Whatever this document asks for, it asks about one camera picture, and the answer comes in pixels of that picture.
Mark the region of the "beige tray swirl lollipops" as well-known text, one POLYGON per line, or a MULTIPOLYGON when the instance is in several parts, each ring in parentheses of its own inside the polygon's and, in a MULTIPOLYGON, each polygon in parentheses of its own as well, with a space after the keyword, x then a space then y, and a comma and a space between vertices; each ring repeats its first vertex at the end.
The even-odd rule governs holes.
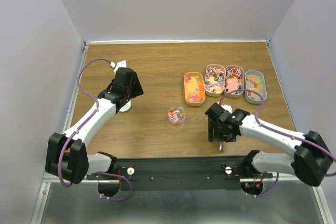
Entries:
POLYGON ((206 67, 204 88, 208 96, 218 97, 224 92, 226 68, 218 64, 209 64, 206 67))

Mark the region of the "blue tray popsicle candies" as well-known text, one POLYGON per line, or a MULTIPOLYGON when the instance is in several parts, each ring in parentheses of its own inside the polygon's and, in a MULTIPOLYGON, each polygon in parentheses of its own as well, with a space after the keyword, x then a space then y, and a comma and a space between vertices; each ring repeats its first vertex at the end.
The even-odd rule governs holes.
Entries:
POLYGON ((257 70, 248 70, 245 72, 245 99, 251 104, 262 104, 262 99, 252 91, 260 94, 264 101, 267 99, 267 89, 264 75, 257 70))

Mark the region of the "pink tray round lollipops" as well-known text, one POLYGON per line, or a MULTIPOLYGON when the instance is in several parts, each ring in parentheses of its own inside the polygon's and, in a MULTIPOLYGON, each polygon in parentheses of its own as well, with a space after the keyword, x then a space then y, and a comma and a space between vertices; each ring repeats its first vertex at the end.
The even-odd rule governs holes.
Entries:
POLYGON ((239 98, 244 91, 245 71, 242 67, 229 65, 226 67, 226 76, 224 81, 224 91, 230 98, 239 98))

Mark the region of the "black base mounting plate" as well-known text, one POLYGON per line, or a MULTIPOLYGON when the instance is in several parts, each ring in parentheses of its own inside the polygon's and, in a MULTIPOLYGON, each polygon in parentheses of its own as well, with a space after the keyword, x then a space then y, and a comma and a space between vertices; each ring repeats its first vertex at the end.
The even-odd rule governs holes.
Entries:
POLYGON ((244 156, 121 158, 113 172, 124 176, 121 191, 240 190, 240 180, 272 178, 251 166, 244 167, 244 156))

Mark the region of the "aluminium frame rail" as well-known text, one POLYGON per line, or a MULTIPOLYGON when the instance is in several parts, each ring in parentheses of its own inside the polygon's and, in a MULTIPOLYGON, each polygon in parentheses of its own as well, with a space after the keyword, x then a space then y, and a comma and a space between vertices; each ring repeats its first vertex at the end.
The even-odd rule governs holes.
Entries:
MULTIPOLYGON (((62 178, 65 181, 65 183, 73 183, 73 184, 79 184, 81 182, 93 182, 93 181, 119 181, 118 177, 113 177, 113 176, 108 176, 108 175, 103 175, 101 173, 98 174, 81 174, 79 178, 76 178, 75 176, 71 175, 71 172, 68 171, 62 171, 62 178)), ((58 171, 56 169, 56 174, 50 174, 48 172, 45 172, 43 175, 43 181, 44 182, 60 182, 59 176, 58 176, 58 171)))

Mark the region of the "orange tray star candies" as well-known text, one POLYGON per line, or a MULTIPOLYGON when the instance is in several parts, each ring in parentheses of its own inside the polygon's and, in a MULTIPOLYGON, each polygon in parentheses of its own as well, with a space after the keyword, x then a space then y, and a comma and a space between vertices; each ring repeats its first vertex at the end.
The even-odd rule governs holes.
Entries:
POLYGON ((205 99, 203 75, 199 72, 188 72, 184 75, 184 98, 189 106, 201 106, 205 99))

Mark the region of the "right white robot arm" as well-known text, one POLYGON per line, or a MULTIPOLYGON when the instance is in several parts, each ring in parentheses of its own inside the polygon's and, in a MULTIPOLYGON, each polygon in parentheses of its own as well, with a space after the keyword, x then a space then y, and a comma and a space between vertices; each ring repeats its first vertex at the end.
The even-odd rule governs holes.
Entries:
POLYGON ((238 136, 257 139, 279 149, 280 153, 251 151, 241 165, 249 178, 259 173, 276 172, 296 176, 303 183, 318 187, 333 163, 321 135, 286 130, 257 119, 241 109, 214 103, 205 112, 208 118, 208 140, 234 142, 238 136))

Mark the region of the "clear glass jar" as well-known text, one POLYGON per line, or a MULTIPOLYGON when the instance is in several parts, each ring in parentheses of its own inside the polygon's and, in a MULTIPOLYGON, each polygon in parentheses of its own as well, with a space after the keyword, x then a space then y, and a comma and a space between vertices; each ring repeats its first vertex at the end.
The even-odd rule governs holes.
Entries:
POLYGON ((173 125, 182 125, 185 121, 186 113, 181 106, 173 106, 167 113, 169 122, 173 125))

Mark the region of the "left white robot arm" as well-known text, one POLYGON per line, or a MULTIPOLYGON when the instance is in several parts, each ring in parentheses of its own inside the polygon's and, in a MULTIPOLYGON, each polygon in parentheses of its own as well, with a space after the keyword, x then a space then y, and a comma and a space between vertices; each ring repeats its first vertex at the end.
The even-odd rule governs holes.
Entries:
POLYGON ((91 109, 71 128, 53 133, 48 140, 45 171, 67 186, 99 173, 104 179, 116 175, 116 158, 106 153, 89 155, 88 146, 102 126, 131 99, 142 95, 137 73, 121 67, 108 87, 99 93, 91 109))

